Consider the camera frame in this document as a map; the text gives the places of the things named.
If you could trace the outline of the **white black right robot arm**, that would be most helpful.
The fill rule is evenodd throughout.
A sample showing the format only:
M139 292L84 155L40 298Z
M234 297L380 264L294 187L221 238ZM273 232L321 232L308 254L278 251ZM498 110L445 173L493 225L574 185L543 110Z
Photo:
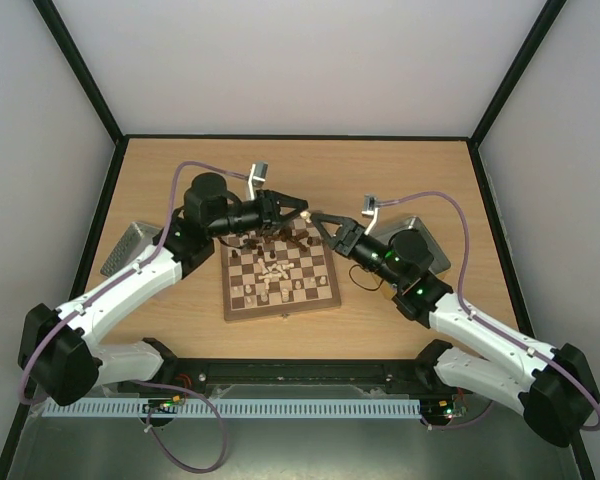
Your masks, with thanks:
M419 363L423 389L448 385L477 393L521 415L557 447L569 446L599 414L600 392L584 353L526 336L468 304L431 272L434 256L419 231L403 229L383 243L349 217L313 213L310 219L333 252L394 287L392 301L405 318L472 349L443 346Z

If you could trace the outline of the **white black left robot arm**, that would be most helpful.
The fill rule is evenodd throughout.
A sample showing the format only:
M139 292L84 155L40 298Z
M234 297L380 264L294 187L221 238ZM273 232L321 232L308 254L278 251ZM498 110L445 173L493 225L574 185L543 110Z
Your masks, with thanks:
M242 201L218 173L196 176L180 208L139 255L94 289L56 308L39 304L26 317L18 363L57 404L70 405L94 387L150 381L170 352L155 340L105 346L103 338L157 293L200 267L227 235L275 231L307 210L304 199L259 190Z

